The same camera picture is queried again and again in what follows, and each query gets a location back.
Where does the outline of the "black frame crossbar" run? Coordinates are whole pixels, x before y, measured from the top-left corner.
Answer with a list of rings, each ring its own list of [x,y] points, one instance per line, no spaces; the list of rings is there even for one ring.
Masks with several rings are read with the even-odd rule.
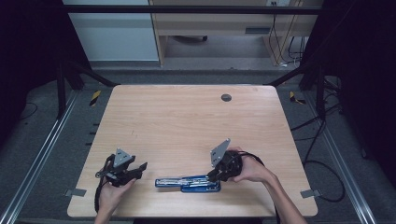
[[[226,7],[226,6],[99,6],[65,5],[69,13],[165,13],[165,14],[280,14],[319,15],[322,7]]]

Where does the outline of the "black curtain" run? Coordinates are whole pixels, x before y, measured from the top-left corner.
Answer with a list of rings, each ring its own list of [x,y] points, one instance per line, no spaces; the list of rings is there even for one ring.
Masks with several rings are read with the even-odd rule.
[[[341,79],[341,100],[363,148],[396,188],[396,0],[323,0],[337,8],[320,15],[305,56],[337,30],[319,55],[324,70]]]
[[[78,39],[69,15],[49,7],[63,0],[0,0],[0,147],[25,108],[30,90],[56,78],[58,52],[85,67],[89,60]],[[29,13],[35,14],[49,30],[35,26]]]

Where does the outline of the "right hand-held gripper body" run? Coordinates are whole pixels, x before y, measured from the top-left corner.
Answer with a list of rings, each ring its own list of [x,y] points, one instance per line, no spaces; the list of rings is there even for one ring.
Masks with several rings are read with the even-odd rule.
[[[237,176],[242,171],[242,159],[238,151],[229,150],[231,139],[227,138],[210,151],[211,166],[220,173],[229,173],[231,177]]]

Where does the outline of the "white cabinet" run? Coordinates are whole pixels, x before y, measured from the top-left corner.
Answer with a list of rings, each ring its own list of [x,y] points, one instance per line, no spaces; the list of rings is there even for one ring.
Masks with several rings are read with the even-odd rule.
[[[69,13],[90,62],[158,61],[148,13]]]

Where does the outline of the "person's right hand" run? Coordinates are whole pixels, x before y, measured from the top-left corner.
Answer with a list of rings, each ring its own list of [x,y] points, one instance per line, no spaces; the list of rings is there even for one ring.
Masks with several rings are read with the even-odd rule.
[[[239,175],[230,177],[233,182],[248,180],[252,182],[262,182],[265,187],[275,184],[277,177],[264,165],[259,163],[253,156],[242,156],[242,171]]]

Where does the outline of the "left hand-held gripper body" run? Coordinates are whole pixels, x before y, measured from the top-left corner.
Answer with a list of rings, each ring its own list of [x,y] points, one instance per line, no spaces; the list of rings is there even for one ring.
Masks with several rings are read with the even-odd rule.
[[[119,187],[124,186],[125,175],[129,171],[129,165],[134,162],[135,156],[131,156],[118,148],[115,154],[111,154],[105,162],[104,168],[96,173],[97,178],[106,177],[106,179],[112,183],[113,186]]]

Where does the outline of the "black frame strut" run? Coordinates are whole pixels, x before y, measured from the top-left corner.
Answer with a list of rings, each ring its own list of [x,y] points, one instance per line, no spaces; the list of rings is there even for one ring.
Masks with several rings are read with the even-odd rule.
[[[286,75],[277,78],[269,83],[270,86],[277,87],[285,81],[303,74],[299,87],[302,91],[308,91],[316,84],[316,112],[320,119],[325,120],[324,103],[324,69],[322,65],[305,63],[288,72]]]
[[[81,74],[87,75],[107,87],[118,86],[118,83],[100,76],[93,72],[91,68],[73,61],[61,61],[56,69],[58,119],[60,119],[66,111],[65,82],[68,82],[73,90],[81,90],[84,87],[84,82],[80,76]]]

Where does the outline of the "person's left hand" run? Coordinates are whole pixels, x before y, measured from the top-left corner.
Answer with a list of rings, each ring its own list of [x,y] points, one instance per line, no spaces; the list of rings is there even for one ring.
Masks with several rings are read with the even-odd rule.
[[[101,207],[117,206],[123,196],[132,188],[136,179],[130,180],[126,185],[121,187],[114,187],[110,182],[102,185],[102,190],[99,196],[99,205]]]

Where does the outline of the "yellow-handled tool right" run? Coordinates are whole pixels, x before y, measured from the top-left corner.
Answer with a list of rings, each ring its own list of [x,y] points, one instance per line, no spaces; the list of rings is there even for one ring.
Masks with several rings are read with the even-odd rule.
[[[295,96],[295,93],[293,91],[290,91],[290,101],[296,104],[300,104],[300,105],[305,105],[306,101],[303,99],[297,99]]]

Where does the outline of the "yellow-handled tool left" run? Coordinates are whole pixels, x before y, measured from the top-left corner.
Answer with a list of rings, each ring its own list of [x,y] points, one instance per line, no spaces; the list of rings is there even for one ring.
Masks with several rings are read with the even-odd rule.
[[[100,96],[101,91],[95,91],[94,94],[92,95],[92,98],[90,100],[89,106],[94,106],[97,102],[98,97]]]

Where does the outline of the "grey table edge bracket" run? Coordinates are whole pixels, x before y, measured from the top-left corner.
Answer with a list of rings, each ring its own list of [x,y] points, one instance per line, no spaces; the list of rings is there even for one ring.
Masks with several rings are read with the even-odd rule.
[[[307,189],[307,190],[302,190],[301,191],[301,196],[305,198],[310,198],[310,197],[319,197],[321,195],[320,191],[317,189]]]
[[[86,192],[87,192],[87,190],[85,190],[85,189],[67,189],[64,193],[64,196],[66,196],[66,197],[72,197],[72,196],[84,197]]]

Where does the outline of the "aluminium floor rail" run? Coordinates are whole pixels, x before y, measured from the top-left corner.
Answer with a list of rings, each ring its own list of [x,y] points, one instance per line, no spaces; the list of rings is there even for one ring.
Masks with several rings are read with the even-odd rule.
[[[37,181],[40,173],[45,166],[45,163],[55,146],[63,128],[66,124],[71,111],[73,110],[76,100],[80,95],[80,91],[71,91],[70,96],[67,99],[64,111],[58,116],[46,135],[46,139],[43,142],[40,149],[35,155],[35,159],[29,166],[29,170],[26,172],[18,190],[15,192],[12,200],[5,208],[4,212],[0,216],[0,224],[14,224],[21,209],[23,208],[29,194],[31,193],[35,182]]]
[[[361,224],[377,224],[375,216],[362,194],[361,188],[347,166],[346,161],[343,159],[339,148],[327,127],[323,129],[323,137],[330,157],[332,158],[332,162],[345,184],[346,194],[351,201]]]

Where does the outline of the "light wooden desk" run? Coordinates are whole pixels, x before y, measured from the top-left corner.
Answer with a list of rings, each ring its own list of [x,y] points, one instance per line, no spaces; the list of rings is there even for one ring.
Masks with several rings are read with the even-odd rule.
[[[324,0],[148,0],[152,6],[321,7]],[[309,36],[315,15],[160,14],[151,15],[160,62],[170,36],[257,35],[274,65],[286,61],[294,36]]]

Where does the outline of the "blue stapler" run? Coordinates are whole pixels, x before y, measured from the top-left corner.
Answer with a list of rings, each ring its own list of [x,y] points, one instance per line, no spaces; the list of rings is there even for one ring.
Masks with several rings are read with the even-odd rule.
[[[221,190],[220,182],[211,182],[206,175],[157,178],[154,185],[156,188],[180,188],[181,192],[188,193],[208,193]]]

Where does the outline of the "yellow-handled tool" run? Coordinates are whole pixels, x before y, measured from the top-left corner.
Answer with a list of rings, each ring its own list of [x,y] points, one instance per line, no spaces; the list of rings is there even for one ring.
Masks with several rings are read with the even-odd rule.
[[[295,96],[295,93],[293,91],[290,91],[290,101],[296,104],[300,104],[300,105],[305,105],[306,101],[303,99],[297,99]]]
[[[94,106],[97,102],[98,97],[100,96],[101,91],[95,91],[94,94],[92,95],[92,98],[90,100],[89,106]]]

